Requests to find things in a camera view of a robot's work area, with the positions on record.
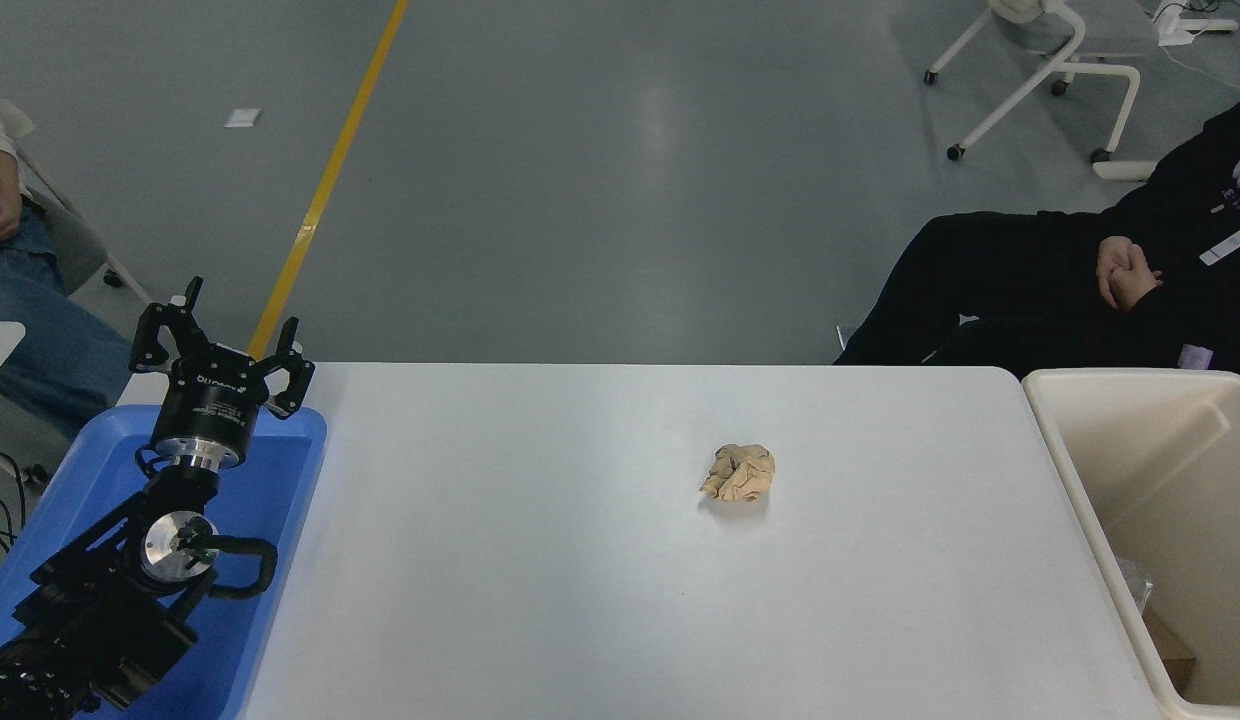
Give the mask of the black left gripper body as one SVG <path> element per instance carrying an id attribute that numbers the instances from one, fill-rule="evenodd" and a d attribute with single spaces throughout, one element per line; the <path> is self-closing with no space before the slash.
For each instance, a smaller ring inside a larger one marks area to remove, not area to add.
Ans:
<path id="1" fill-rule="evenodd" d="M 150 445 L 162 457 L 191 456 L 215 445 L 222 459 L 246 459 L 255 419 L 268 397 L 254 359 L 210 348 L 176 359 Z"/>

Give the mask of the person's hand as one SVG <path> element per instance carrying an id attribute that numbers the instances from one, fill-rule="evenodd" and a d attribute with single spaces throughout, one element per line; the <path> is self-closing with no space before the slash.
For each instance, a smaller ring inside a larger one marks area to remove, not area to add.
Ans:
<path id="1" fill-rule="evenodd" d="M 1109 275 L 1109 291 L 1120 314 L 1128 314 L 1147 292 L 1159 288 L 1159 284 L 1161 273 L 1145 265 L 1118 266 Z"/>
<path id="2" fill-rule="evenodd" d="M 1105 304 L 1109 304 L 1110 307 L 1115 309 L 1114 297 L 1109 291 L 1109 275 L 1112 274 L 1118 266 L 1132 268 L 1132 265 L 1145 265 L 1149 268 L 1149 263 L 1147 263 L 1145 257 L 1145 250 L 1136 245 L 1133 240 L 1128 240 L 1128 238 L 1123 235 L 1112 235 L 1105 238 L 1105 240 L 1100 243 L 1096 265 L 1097 288 Z"/>
<path id="3" fill-rule="evenodd" d="M 24 213 L 24 196 L 16 156 L 0 150 L 0 243 L 19 233 Z"/>

